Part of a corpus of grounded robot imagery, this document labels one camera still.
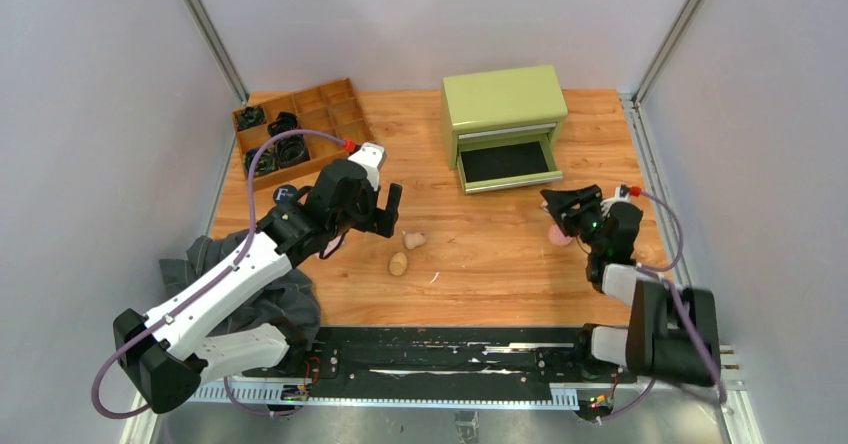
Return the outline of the green metal drawer box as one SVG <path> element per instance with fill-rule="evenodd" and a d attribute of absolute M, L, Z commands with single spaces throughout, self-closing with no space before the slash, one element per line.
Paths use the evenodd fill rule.
<path fill-rule="evenodd" d="M 442 79 L 447 163 L 466 194 L 561 180 L 554 145 L 568 116 L 552 65 Z"/>

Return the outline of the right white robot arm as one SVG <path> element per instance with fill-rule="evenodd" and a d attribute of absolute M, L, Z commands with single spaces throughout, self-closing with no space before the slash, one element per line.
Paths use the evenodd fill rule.
<path fill-rule="evenodd" d="M 630 310 L 624 327 L 584 325 L 572 368 L 587 381 L 598 380 L 614 364 L 669 383 L 716 386 L 720 343 L 714 295 L 680 287 L 663 271 L 637 262 L 643 212 L 631 200 L 640 193 L 626 185 L 610 198 L 596 185 L 541 192 L 559 233 L 587 245 L 586 277 L 593 288 Z"/>

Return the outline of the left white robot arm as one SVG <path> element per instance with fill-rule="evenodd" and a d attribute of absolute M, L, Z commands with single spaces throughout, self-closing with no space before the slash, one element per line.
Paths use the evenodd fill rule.
<path fill-rule="evenodd" d="M 329 258 L 350 230 L 385 238 L 394 234 L 402 187 L 393 183 L 385 208 L 377 206 L 384 150 L 364 145 L 324 167 L 312 187 L 300 189 L 262 219 L 211 270 L 168 301 L 113 321 L 117 363 L 146 402 L 164 414 L 202 385 L 255 368 L 298 375 L 306 350 L 296 331 L 271 323 L 213 336 L 213 329 L 273 280 L 312 256 Z"/>

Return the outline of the pink round powder puff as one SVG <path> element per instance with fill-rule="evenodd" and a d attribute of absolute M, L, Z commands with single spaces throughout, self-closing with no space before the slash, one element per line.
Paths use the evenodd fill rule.
<path fill-rule="evenodd" d="M 549 242 L 557 247 L 565 247 L 569 245 L 573 238 L 565 234 L 557 225 L 551 225 L 547 232 Z"/>

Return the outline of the pink rectangular card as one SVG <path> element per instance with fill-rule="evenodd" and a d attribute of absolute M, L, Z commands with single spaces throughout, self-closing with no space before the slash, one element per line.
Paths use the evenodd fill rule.
<path fill-rule="evenodd" d="M 321 260 L 329 259 L 333 254 L 335 254 L 337 252 L 337 250 L 340 248 L 340 246 L 344 243 L 345 237 L 346 237 L 345 234 L 341 234 L 341 235 L 335 237 L 333 240 L 331 240 L 327 244 L 326 248 L 323 249 L 318 254 L 318 257 Z"/>

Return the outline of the round navy compact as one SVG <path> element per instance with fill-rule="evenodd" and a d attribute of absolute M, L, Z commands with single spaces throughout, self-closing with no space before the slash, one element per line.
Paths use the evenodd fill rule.
<path fill-rule="evenodd" d="M 284 184 L 279 186 L 272 194 L 272 199 L 275 205 L 282 205 L 291 202 L 297 198 L 299 192 L 299 188 L 291 185 Z"/>

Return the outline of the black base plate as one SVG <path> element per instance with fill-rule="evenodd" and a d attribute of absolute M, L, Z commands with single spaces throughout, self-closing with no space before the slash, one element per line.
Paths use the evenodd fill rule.
<path fill-rule="evenodd" d="M 633 384 L 614 364 L 584 360 L 576 327 L 324 327 L 309 357 L 310 394 L 388 402 L 551 400 L 552 387 Z"/>

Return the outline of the left aluminium frame post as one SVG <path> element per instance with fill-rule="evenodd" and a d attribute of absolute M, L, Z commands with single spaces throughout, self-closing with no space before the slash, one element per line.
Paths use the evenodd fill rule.
<path fill-rule="evenodd" d="M 248 102 L 250 93 L 241 78 L 230 53 L 208 13 L 203 0 L 183 0 L 196 27 L 202 35 L 211 54 L 213 55 L 225 81 L 229 85 L 237 101 L 244 105 Z"/>

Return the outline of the aluminium frame post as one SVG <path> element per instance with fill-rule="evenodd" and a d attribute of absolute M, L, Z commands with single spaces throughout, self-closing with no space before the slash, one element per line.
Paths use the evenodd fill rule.
<path fill-rule="evenodd" d="M 248 102 L 250 93 L 241 78 L 230 53 L 208 13 L 203 0 L 183 0 L 196 27 L 202 35 L 211 54 L 213 55 L 225 81 L 229 85 L 237 101 L 244 105 Z"/>
<path fill-rule="evenodd" d="M 703 2 L 704 0 L 684 1 L 639 81 L 636 90 L 632 93 L 631 101 L 635 107 L 639 107 L 651 93 L 661 72 L 674 53 L 679 41 L 690 27 Z"/>

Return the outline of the right aluminium frame post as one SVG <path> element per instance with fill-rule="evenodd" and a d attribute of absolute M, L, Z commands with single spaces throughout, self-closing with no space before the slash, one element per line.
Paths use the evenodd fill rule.
<path fill-rule="evenodd" d="M 684 1 L 639 81 L 636 90 L 632 93 L 631 101 L 635 107 L 639 107 L 651 93 L 661 72 L 674 53 L 679 41 L 690 27 L 703 2 L 704 0 Z"/>

